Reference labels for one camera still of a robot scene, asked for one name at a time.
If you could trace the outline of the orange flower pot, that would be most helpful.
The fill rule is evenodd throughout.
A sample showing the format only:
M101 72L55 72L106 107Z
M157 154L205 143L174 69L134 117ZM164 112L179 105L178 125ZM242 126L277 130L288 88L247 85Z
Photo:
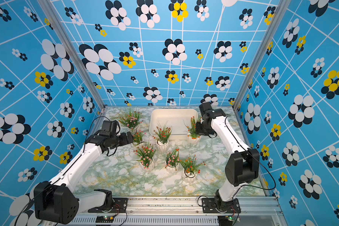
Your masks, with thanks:
M188 141L191 144L197 144L200 141L200 134L197 132L196 127L197 122L200 122L200 120L196 119L196 117L193 116L190 119L190 124L189 125L185 124L188 132L187 133Z

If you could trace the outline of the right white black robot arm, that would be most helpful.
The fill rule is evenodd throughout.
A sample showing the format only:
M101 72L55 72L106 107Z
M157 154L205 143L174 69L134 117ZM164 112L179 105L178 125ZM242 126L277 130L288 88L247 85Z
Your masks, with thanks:
M213 109L210 103L201 104L199 109L202 121L196 123L196 132L201 136L216 135L229 153L225 183L214 197L216 208L219 212L233 209L239 213L240 205L236 196L243 187L258 178L259 151L250 148L237 135L222 109Z

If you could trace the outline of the cream plastic storage box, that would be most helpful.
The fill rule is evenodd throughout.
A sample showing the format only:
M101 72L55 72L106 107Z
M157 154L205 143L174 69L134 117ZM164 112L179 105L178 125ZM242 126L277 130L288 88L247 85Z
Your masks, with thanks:
M151 113L149 133L155 136L157 127L169 127L172 133L169 140L187 140L191 118L198 119L195 109L155 109Z

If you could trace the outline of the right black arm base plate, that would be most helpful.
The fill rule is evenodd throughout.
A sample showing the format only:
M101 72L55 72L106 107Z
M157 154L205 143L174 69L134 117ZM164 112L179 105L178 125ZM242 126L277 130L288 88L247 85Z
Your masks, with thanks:
M215 198L202 198L200 204L203 213L241 213L239 200L237 198L228 202L223 202L217 196Z

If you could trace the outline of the small pink flower pot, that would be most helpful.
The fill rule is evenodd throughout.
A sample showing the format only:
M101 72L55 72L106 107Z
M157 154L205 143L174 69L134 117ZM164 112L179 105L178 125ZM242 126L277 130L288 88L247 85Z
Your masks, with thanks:
M143 143L144 140L144 135L146 134L144 131L138 129L132 131L132 136L133 136L133 145L138 146L141 143Z

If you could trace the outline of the aluminium front rail frame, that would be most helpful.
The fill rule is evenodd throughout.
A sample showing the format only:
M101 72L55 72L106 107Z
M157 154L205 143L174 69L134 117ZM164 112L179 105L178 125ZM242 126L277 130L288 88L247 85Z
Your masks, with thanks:
M286 226L274 197L240 197L241 213L203 213L202 198L210 196L115 196L128 198L124 213L83 211L70 226ZM114 216L113 223L96 223L97 216Z

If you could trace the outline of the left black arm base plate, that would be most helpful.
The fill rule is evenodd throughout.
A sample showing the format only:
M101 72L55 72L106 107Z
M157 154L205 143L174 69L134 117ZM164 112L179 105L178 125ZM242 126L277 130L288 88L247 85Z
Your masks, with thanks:
M110 202L105 202L100 207L88 210L88 213L124 213L128 206L128 198L113 198Z

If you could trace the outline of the red flower pot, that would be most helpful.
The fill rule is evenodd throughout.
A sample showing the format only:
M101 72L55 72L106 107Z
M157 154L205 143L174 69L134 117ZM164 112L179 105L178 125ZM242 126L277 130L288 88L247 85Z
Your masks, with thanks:
M186 183L192 183L196 180L196 176L201 172L201 166L205 166L204 161L199 161L197 155L193 154L186 159L180 159L179 163L184 169L184 181Z
M172 133L172 128L168 127L166 124L164 124L164 126L158 124L156 129L153 131L155 133L154 138L156 140L157 147L160 151L166 152L168 149L169 137Z

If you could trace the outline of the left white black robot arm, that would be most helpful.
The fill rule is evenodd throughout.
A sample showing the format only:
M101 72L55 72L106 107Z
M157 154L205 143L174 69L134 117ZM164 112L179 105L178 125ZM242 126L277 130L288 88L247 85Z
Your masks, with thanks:
M73 191L91 164L105 151L133 142L130 132L119 135L109 131L97 131L84 143L83 148L61 172L50 181L39 183L34 188L35 216L44 226L55 223L66 225L78 213L97 208L110 211L114 207L111 191L99 189L82 196Z

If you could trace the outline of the left green circuit board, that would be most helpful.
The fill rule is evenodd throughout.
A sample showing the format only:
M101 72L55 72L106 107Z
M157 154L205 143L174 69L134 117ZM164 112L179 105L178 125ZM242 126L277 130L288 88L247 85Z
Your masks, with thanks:
M114 216L97 216L96 223L113 223L114 222Z

